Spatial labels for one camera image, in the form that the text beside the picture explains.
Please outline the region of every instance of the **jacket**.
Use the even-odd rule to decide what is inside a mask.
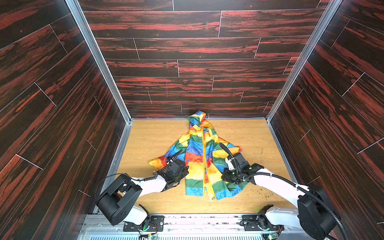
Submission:
[[[187,195],[203,196],[205,189],[209,201],[215,201],[241,192],[247,182],[236,185],[221,179],[224,168],[228,167],[225,162],[228,154],[219,143],[226,145],[232,154],[241,152],[242,149],[218,137],[213,126],[205,120],[204,112],[197,111],[188,120],[189,132],[182,135],[165,155],[149,164],[161,169],[167,165],[167,157],[182,150],[177,159],[189,166],[189,174],[185,177]]]

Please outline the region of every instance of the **wood grain panel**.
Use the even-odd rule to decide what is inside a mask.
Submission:
[[[209,91],[212,77],[113,77],[120,91]]]
[[[316,8],[318,0],[174,0],[175,11],[273,10]]]
[[[9,163],[0,171],[0,232],[9,220],[12,220],[13,213],[20,206],[20,196],[34,185],[41,174],[41,169],[30,164],[19,156],[15,155]]]
[[[85,188],[80,189],[81,191],[90,195],[92,198],[95,197],[95,194],[100,194],[101,187],[98,186],[99,188],[96,188],[95,184],[99,183],[103,180],[104,177],[107,176],[107,172],[111,166],[113,156],[120,141],[119,137],[114,131],[114,122],[114,120],[111,121],[111,125],[108,127],[100,143],[100,147],[97,149],[94,159],[92,160],[97,162],[98,167],[94,172],[92,172],[91,175],[88,175],[91,181],[87,182],[87,186],[85,186]],[[93,213],[95,205],[95,201],[91,201],[89,203],[88,209],[86,211],[87,214]]]
[[[363,74],[322,41],[318,41],[307,61],[340,95]]]
[[[0,49],[70,13],[62,0],[11,1],[1,5]]]
[[[28,141],[54,108],[55,105],[33,84],[0,111],[0,169]]]
[[[120,91],[125,103],[151,103],[148,92]]]
[[[94,93],[94,97],[103,109],[109,104],[110,99],[113,97],[107,83],[103,78],[100,78],[98,88]]]
[[[139,59],[133,38],[96,38],[104,58]]]
[[[101,191],[102,185],[97,185],[100,178],[100,174],[105,177],[111,162],[113,160],[113,156],[116,152],[117,145],[119,144],[120,138],[116,131],[118,131],[119,119],[120,119],[119,111],[114,112],[111,116],[110,125],[107,126],[105,131],[103,132],[102,143],[100,144],[100,148],[96,151],[95,156],[92,161],[89,162],[89,166],[87,172],[84,174],[85,179],[90,179],[88,181],[83,181],[79,189],[86,194],[90,195],[94,198],[94,193]]]
[[[275,130],[275,134],[281,145],[281,149],[285,153],[289,165],[292,167],[293,174],[297,180],[297,183],[305,184],[308,181],[308,178],[306,178],[305,175],[300,174],[302,171],[299,165],[296,163],[296,156],[303,156],[302,149],[297,147],[297,140],[294,140],[295,144],[292,144],[291,139],[286,134],[281,134],[279,129]]]
[[[274,101],[281,89],[244,91],[242,103]]]
[[[135,119],[143,118],[187,118],[190,114],[187,113],[173,113],[173,114],[163,114],[163,113],[134,113],[131,116]]]
[[[79,151],[79,154],[73,161],[68,174],[65,176],[61,187],[50,204],[44,218],[38,226],[33,239],[56,239],[60,229],[63,227],[63,222],[65,222],[68,215],[71,214],[70,208],[74,202],[76,194],[79,192],[79,186],[83,181],[87,182],[90,180],[89,178],[86,178],[86,172],[88,170],[88,166],[92,162],[95,152],[96,150],[94,150],[93,147],[85,141]],[[68,237],[71,232],[69,232],[68,229],[66,229],[66,231]]]
[[[333,49],[384,84],[384,35],[350,21]]]
[[[47,72],[66,52],[50,26],[0,50],[0,109]]]
[[[193,76],[254,76],[283,74],[289,58],[179,60],[179,74]]]
[[[150,92],[152,103],[238,103],[241,91]]]
[[[346,18],[337,12],[333,15],[333,18],[329,22],[327,28],[325,28],[324,33],[321,35],[321,41],[325,42],[328,46],[332,47],[333,43],[336,41],[341,31],[347,25],[349,18]]]
[[[282,104],[284,106],[283,108],[281,108],[280,115],[280,122],[282,123],[282,127],[283,129],[289,127],[291,129],[290,136],[295,136],[296,140],[299,142],[302,137],[310,130],[310,127],[302,118],[296,106],[293,104],[292,99],[289,96],[284,98]]]
[[[270,123],[273,131],[276,132],[280,124],[279,109],[277,109],[276,113],[273,115],[273,118],[271,119]]]
[[[310,35],[323,9],[225,11],[220,37]]]
[[[140,59],[253,58],[258,38],[135,39]]]
[[[381,33],[383,26],[383,4],[377,0],[343,1],[338,12]]]
[[[359,152],[382,137],[354,108],[352,108],[307,62],[298,78],[311,99],[329,119],[355,152]]]
[[[22,202],[21,207],[14,214],[14,220],[8,223],[7,231],[0,233],[0,237],[4,239],[32,239],[65,177],[68,173],[73,172],[70,171],[72,164],[76,159],[84,157],[84,152],[81,151],[82,146],[86,142],[90,129],[95,124],[95,116],[100,109],[94,98],[91,98],[91,101],[85,105],[76,124],[66,136],[64,134],[65,138],[60,146],[55,148],[56,151],[54,151],[51,160],[45,165],[44,171],[31,188],[30,198],[26,198]],[[54,139],[48,138],[48,141],[53,142]]]
[[[68,53],[84,41],[71,13],[51,23],[51,27]]]
[[[383,156],[384,139],[359,153],[359,157],[382,182],[384,181],[384,162],[382,160]]]
[[[83,11],[172,11],[172,0],[79,0]]]
[[[328,121],[329,118],[322,114],[319,107],[308,96],[306,89],[298,97],[295,106],[331,160],[324,164],[331,166],[325,168],[329,170],[326,176],[333,177],[323,178],[323,180],[329,186],[336,202],[342,203],[340,207],[343,207],[342,213],[349,228],[354,229],[360,226],[359,232],[355,232],[359,235],[356,239],[366,238],[362,234],[363,228],[372,228],[369,234],[372,237],[377,236],[377,226],[374,226],[376,223],[373,219],[383,216],[384,208],[380,204],[384,199],[382,183],[339,136]]]
[[[289,63],[287,64],[287,67],[284,70],[284,74],[290,74],[293,67],[295,66],[297,62],[298,57],[291,57]]]
[[[263,113],[268,102],[256,103],[195,103],[181,104],[183,113],[194,114],[198,110],[213,114]]]
[[[255,58],[298,57],[309,36],[262,37]]]
[[[177,77],[175,60],[112,60],[106,59],[111,74],[128,77]]]
[[[310,161],[300,143],[300,140],[310,128],[304,119],[301,118],[289,97],[284,99],[283,106],[279,110],[279,129],[277,130],[282,139],[280,144],[283,149],[289,149],[290,153],[287,154],[288,161],[298,171],[297,174],[300,176],[301,181],[307,184],[319,176],[312,165],[315,161],[313,163]]]
[[[118,110],[118,108],[116,108],[113,98],[110,98],[106,107],[99,110],[96,123],[87,137],[87,140],[94,148],[98,149],[100,146],[104,134],[112,123],[116,110]]]
[[[288,75],[215,77],[213,91],[281,89]]]
[[[35,132],[18,154],[44,168],[63,138],[93,98],[95,89],[103,83],[97,65],[83,77],[68,97],[57,106],[45,123]]]
[[[84,12],[97,38],[217,37],[221,12]]]
[[[58,105],[94,64],[94,58],[83,41],[36,83]]]
[[[63,227],[58,233],[57,239],[77,239],[79,235],[78,233],[80,232],[86,217],[85,212],[87,210],[87,206],[91,201],[93,200],[89,196],[79,191],[76,193],[76,197],[72,203],[65,222],[63,222]]]
[[[330,0],[320,0],[317,8],[326,8],[329,2],[330,2]]]
[[[343,96],[384,136],[384,86],[363,74]]]
[[[123,130],[124,130],[125,126],[126,126],[126,122],[125,122],[125,120],[124,120],[124,118],[123,118],[123,116],[122,116],[120,111],[117,111],[116,114],[117,114],[116,117],[118,119],[117,119],[115,131],[116,131],[117,135],[119,136],[119,138],[121,138]]]
[[[268,112],[264,113],[212,113],[209,114],[210,118],[264,118]]]
[[[333,193],[335,191],[337,191],[337,194],[335,194],[335,195],[341,195],[340,193],[349,192],[349,190],[345,187],[344,184],[337,184],[337,181],[335,181],[335,180],[333,180],[331,182],[329,180],[327,180],[328,176],[331,176],[333,174],[338,174],[338,172],[335,171],[334,166],[332,165],[332,162],[331,162],[330,158],[328,157],[328,154],[324,151],[324,149],[322,147],[319,147],[320,143],[316,139],[316,137],[312,131],[309,132],[300,141],[300,144],[304,149],[304,154],[306,154],[307,156],[310,157],[309,159],[311,161],[309,161],[309,162],[312,163],[313,167],[316,168],[316,170],[319,174],[319,177],[316,178],[315,180],[313,180],[313,182],[311,182],[310,184],[308,184],[308,186],[309,187],[313,187],[313,186],[322,187],[326,191],[329,198],[331,199],[331,202],[335,206],[335,210],[338,211],[338,213],[341,215],[341,218],[340,218],[341,223],[346,228],[347,232],[349,232],[348,236],[350,237],[350,239],[360,239],[360,238],[355,238],[356,235],[353,233],[354,229],[350,228],[348,223],[346,222],[346,216],[343,214],[345,212],[345,210],[344,209],[342,210],[342,208],[345,208],[344,204],[337,202],[335,200],[335,198],[333,197],[333,195],[334,195]],[[321,176],[323,176],[324,179],[326,179],[327,184],[324,183]],[[364,215],[366,215],[366,213],[359,214],[359,215],[360,215],[360,218],[366,217],[366,216],[364,216]],[[338,239],[343,238],[338,227],[335,227],[333,229],[333,231],[338,233],[338,235],[337,235]]]
[[[300,95],[302,90],[303,90],[303,87],[299,84],[299,82],[294,81],[291,88],[288,90],[288,95],[293,102],[295,102],[295,100]]]
[[[329,165],[324,166],[325,159],[328,159],[328,156],[326,152],[319,147],[320,143],[311,131],[299,141],[299,145],[303,150],[303,157],[297,156],[297,161],[301,169],[304,170],[302,174],[306,176],[308,185],[309,182],[324,174],[324,168],[329,167]]]
[[[127,109],[130,114],[138,113],[156,113],[156,114],[174,114],[182,113],[181,105],[179,103],[127,103]]]

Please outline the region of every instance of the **light wood floor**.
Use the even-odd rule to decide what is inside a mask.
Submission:
[[[209,120],[217,132],[235,146],[243,149],[250,163],[263,165],[273,173],[291,179],[265,120]],[[188,131],[188,121],[135,120],[118,172],[131,177],[152,176],[156,169],[148,162],[164,155]],[[208,202],[208,196],[185,194],[185,180],[166,192],[140,197],[150,213],[257,213],[267,204],[293,207],[291,203],[268,189],[248,184],[234,197]]]

